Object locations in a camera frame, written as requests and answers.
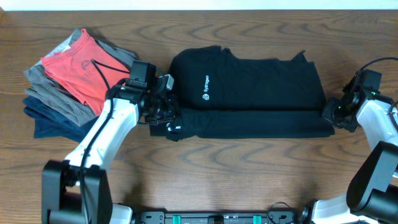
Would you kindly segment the black t-shirt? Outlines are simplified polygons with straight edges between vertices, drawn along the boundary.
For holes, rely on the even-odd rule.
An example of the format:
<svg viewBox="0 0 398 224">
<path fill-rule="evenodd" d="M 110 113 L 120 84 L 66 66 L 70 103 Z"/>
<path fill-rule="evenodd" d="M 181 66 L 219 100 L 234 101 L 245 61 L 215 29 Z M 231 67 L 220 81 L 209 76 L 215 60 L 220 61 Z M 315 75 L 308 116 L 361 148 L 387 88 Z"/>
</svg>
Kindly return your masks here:
<svg viewBox="0 0 398 224">
<path fill-rule="evenodd" d="M 179 116 L 150 127 L 171 141 L 199 138 L 327 138 L 326 98 L 313 62 L 240 59 L 230 49 L 187 49 L 169 67 Z"/>
</svg>

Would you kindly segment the folded navy blue garment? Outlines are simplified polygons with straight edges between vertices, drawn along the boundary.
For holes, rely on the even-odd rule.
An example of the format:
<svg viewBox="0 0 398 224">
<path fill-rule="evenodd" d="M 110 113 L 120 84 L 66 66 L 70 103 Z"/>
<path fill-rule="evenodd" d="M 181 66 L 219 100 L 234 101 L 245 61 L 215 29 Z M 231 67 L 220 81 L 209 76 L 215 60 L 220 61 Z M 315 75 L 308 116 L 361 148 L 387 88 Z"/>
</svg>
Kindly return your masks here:
<svg viewBox="0 0 398 224">
<path fill-rule="evenodd" d="M 94 118 L 86 124 L 78 126 L 33 96 L 23 99 L 23 103 L 25 104 L 24 113 L 35 120 L 35 139 L 60 136 L 81 142 L 97 120 Z"/>
</svg>

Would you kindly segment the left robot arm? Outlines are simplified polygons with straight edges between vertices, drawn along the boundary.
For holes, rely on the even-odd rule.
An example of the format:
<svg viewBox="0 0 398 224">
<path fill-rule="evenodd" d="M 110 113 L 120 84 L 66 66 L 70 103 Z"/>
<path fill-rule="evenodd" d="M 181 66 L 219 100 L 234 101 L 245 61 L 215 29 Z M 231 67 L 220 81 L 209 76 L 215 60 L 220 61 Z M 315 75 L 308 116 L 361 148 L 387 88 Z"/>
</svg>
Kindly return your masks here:
<svg viewBox="0 0 398 224">
<path fill-rule="evenodd" d="M 134 210 L 113 203 L 107 173 L 124 138 L 143 119 L 147 125 L 176 118 L 168 92 L 171 75 L 148 62 L 132 63 L 128 77 L 106 90 L 104 108 L 82 142 L 63 161 L 42 170 L 42 223 L 134 223 Z"/>
</svg>

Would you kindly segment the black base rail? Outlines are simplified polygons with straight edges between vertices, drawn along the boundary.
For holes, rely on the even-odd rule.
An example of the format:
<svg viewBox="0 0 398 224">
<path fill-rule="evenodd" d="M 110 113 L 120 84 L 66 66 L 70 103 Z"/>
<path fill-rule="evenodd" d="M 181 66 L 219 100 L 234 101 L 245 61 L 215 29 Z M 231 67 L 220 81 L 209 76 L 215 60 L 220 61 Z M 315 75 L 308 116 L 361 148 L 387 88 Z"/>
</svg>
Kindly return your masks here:
<svg viewBox="0 0 398 224">
<path fill-rule="evenodd" d="M 294 224 L 310 223 L 308 213 L 299 215 L 292 209 L 277 208 L 269 212 L 161 212 L 149 211 L 134 214 L 132 224 Z"/>
</svg>

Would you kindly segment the folded red t-shirt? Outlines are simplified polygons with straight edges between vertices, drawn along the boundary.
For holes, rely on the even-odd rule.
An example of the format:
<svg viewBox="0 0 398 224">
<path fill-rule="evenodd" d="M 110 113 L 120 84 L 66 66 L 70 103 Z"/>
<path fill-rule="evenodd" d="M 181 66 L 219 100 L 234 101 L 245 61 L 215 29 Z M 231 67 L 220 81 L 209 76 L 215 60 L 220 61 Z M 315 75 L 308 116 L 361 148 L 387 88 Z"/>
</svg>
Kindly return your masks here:
<svg viewBox="0 0 398 224">
<path fill-rule="evenodd" d="M 103 109 L 105 94 L 129 76 L 128 69 L 103 50 L 85 29 L 69 48 L 41 58 L 45 74 L 61 84 L 95 115 Z"/>
</svg>

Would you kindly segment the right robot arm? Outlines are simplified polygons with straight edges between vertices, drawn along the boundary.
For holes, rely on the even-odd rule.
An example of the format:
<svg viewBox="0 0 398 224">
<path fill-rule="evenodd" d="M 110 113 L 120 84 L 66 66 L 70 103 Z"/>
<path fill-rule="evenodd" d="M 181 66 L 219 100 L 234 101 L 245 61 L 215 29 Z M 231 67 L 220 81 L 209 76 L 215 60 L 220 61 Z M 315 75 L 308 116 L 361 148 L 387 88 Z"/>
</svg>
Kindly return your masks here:
<svg viewBox="0 0 398 224">
<path fill-rule="evenodd" d="M 322 111 L 337 128 L 361 127 L 371 153 L 345 194 L 314 203 L 310 223 L 397 223 L 397 102 L 380 94 L 381 77 L 358 70 L 343 97 L 330 98 Z"/>
</svg>

